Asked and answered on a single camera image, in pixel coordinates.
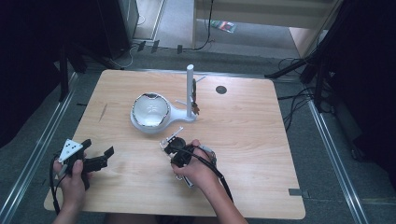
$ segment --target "electronic device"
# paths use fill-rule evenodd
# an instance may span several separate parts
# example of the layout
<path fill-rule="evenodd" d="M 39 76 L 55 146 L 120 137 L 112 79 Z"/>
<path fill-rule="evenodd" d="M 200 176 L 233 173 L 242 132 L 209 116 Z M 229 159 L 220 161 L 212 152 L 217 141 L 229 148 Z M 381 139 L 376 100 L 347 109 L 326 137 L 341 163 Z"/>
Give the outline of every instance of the electronic device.
<path fill-rule="evenodd" d="M 195 157 L 196 159 L 198 159 L 198 161 L 202 162 L 204 165 L 206 165 L 210 170 L 212 170 L 215 173 L 215 175 L 219 178 L 221 184 L 225 188 L 228 196 L 232 201 L 233 196 L 230 192 L 230 188 L 228 187 L 227 182 L 225 181 L 224 175 L 222 175 L 221 172 L 216 167 L 217 159 L 215 152 L 209 147 L 206 147 L 204 145 L 200 145 L 200 146 L 193 146 L 192 144 L 186 145 L 186 141 L 184 139 L 177 137 L 177 134 L 180 133 L 182 130 L 183 128 L 180 127 L 177 132 L 173 133 L 170 137 L 163 139 L 160 142 L 160 146 L 162 150 L 171 158 L 171 163 L 175 164 L 177 167 L 183 167 L 190 163 L 192 157 Z M 207 157 L 209 158 L 209 161 L 202 158 L 201 156 L 194 154 L 193 152 L 196 148 L 204 151 Z M 186 176 L 183 177 L 177 176 L 177 179 L 178 180 L 184 179 L 187 186 L 189 186 L 189 188 L 193 186 L 193 183 Z"/>
<path fill-rule="evenodd" d="M 56 214 L 59 214 L 61 211 L 58 200 L 56 199 L 56 190 L 59 187 L 60 183 L 64 179 L 65 175 L 71 175 L 73 173 L 73 165 L 76 160 L 82 160 L 83 169 L 81 172 L 81 179 L 84 183 L 85 190 L 90 187 L 90 182 L 88 180 L 87 173 L 93 171 L 100 171 L 102 168 L 107 167 L 107 160 L 114 154 L 114 148 L 111 147 L 105 151 L 103 156 L 85 159 L 84 158 L 84 150 L 90 147 L 92 144 L 91 139 L 87 139 L 84 142 L 77 143 L 70 139 L 67 139 L 64 143 L 64 148 L 60 155 L 54 155 L 50 167 L 49 167 L 49 185 L 52 192 L 53 205 L 56 211 Z M 58 184 L 54 185 L 54 175 L 53 175 L 53 164 L 58 158 L 58 162 L 62 164 L 62 170 L 57 174 L 59 176 Z"/>

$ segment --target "black equipment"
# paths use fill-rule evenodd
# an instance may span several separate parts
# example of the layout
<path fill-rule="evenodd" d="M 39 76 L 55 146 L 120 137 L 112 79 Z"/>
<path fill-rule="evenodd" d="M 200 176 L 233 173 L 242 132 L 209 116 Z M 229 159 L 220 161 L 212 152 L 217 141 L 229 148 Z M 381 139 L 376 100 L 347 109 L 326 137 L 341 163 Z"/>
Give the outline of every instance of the black equipment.
<path fill-rule="evenodd" d="M 56 190 L 59 187 L 60 183 L 62 182 L 63 178 L 66 175 L 71 175 L 73 172 L 73 165 L 76 162 L 76 160 L 82 160 L 84 164 L 84 168 L 82 169 L 81 172 L 81 179 L 84 182 L 85 190 L 87 190 L 90 187 L 90 182 L 88 180 L 87 173 L 93 172 L 93 171 L 100 171 L 102 168 L 107 167 L 107 160 L 114 154 L 114 148 L 111 147 L 108 150 L 105 151 L 103 156 L 100 157 L 95 157 L 91 159 L 84 159 L 84 150 L 89 147 L 91 143 L 91 139 L 85 140 L 82 144 L 82 148 L 74 153 L 72 156 L 70 156 L 67 160 L 64 161 L 64 167 L 65 169 L 65 174 L 62 176 L 60 175 L 59 182 L 55 186 L 54 181 L 53 181 L 53 164 L 55 163 L 55 160 L 59 157 L 59 155 L 54 155 L 50 165 L 49 165 L 49 186 L 51 189 L 52 193 L 52 198 L 53 198 L 53 206 L 55 208 L 56 214 L 59 214 L 61 211 L 60 206 L 58 204 L 58 200 L 56 199 Z"/>

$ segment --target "finger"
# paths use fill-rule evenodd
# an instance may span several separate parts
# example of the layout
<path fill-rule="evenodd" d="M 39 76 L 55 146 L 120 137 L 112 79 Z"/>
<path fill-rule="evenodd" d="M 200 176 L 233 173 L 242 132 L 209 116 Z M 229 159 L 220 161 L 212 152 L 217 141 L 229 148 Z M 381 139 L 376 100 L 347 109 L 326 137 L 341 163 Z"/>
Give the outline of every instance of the finger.
<path fill-rule="evenodd" d="M 195 147 L 198 147 L 199 145 L 201 145 L 201 143 L 199 142 L 198 139 L 192 140 L 191 144 L 192 144 L 193 146 L 195 146 Z"/>
<path fill-rule="evenodd" d="M 171 163 L 172 169 L 174 170 L 174 173 L 177 175 L 183 175 L 183 168 L 180 168 L 178 166 L 176 166 L 175 164 Z"/>
<path fill-rule="evenodd" d="M 58 173 L 61 172 L 61 170 L 62 170 L 62 165 L 58 162 L 58 160 L 56 160 L 56 161 L 53 163 L 52 168 L 53 168 L 53 171 L 55 171 L 55 172 L 58 174 Z"/>
<path fill-rule="evenodd" d="M 73 176 L 80 176 L 83 169 L 82 160 L 76 160 L 73 165 Z"/>

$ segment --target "gray carpet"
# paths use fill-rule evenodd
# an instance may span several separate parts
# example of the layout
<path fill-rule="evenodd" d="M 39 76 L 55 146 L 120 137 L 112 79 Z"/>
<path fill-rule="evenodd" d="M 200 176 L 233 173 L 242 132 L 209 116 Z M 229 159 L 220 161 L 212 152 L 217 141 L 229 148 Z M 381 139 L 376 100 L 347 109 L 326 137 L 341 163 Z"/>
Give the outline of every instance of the gray carpet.
<path fill-rule="evenodd" d="M 128 70 L 161 69 L 182 70 L 190 63 L 197 72 L 216 72 L 239 77 L 263 78 L 278 70 L 279 59 L 253 56 L 238 56 L 208 52 L 185 51 L 176 54 L 175 49 L 159 49 L 151 54 L 147 48 L 133 51 L 134 63 Z M 105 69 L 102 65 L 87 60 L 88 70 L 78 74 L 78 83 L 71 103 L 52 137 L 49 149 L 40 163 L 34 178 L 26 190 L 21 204 L 11 223 L 49 223 L 55 213 L 43 207 L 48 193 L 48 169 L 52 154 L 62 148 L 66 138 L 72 138 L 78 120 L 84 112 L 94 86 Z M 294 95 L 303 88 L 297 74 L 276 81 L 278 96 Z M 26 122 L 18 136 L 0 149 L 1 198 L 3 204 L 21 169 L 29 158 L 35 142 L 45 129 L 52 111 L 57 105 L 59 89 L 48 96 Z M 282 116 L 290 112 L 291 100 L 279 102 Z M 395 192 L 387 181 L 387 175 L 375 164 L 354 161 L 350 157 L 344 136 L 332 115 L 326 115 L 329 128 L 334 133 L 340 154 L 345 162 L 357 192 L 361 196 L 367 216 L 372 223 L 394 223 L 396 211 Z M 321 140 L 316 123 L 308 105 L 296 111 L 288 131 L 290 150 L 301 190 L 304 192 L 306 217 L 302 220 L 250 219 L 249 223 L 354 223 L 343 191 L 332 168 L 329 156 Z M 82 213 L 79 223 L 101 223 L 104 214 Z"/>

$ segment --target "human hand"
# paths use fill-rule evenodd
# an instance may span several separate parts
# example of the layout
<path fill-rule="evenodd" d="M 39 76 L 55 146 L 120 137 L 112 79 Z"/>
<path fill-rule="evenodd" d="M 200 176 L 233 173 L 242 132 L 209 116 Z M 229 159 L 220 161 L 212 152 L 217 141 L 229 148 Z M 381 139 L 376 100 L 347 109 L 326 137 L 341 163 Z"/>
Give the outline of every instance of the human hand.
<path fill-rule="evenodd" d="M 193 140 L 191 144 L 195 146 L 193 151 L 195 155 L 209 161 L 206 153 L 198 148 L 198 146 L 200 146 L 200 142 L 198 140 Z M 207 188 L 211 188 L 213 185 L 219 184 L 219 179 L 215 173 L 201 161 L 198 161 L 198 159 L 195 157 L 191 158 L 191 161 L 187 166 L 180 168 L 172 163 L 172 168 L 175 174 L 186 176 L 195 186 L 201 190 L 205 190 Z"/>
<path fill-rule="evenodd" d="M 61 181 L 60 186 L 62 194 L 64 196 L 64 203 L 62 210 L 68 210 L 70 212 L 78 213 L 85 203 L 85 186 L 81 179 L 81 173 L 83 170 L 82 160 L 77 160 L 73 165 L 72 174 L 65 174 L 58 176 Z M 56 161 L 53 164 L 53 170 L 59 174 L 62 170 L 62 165 Z"/>

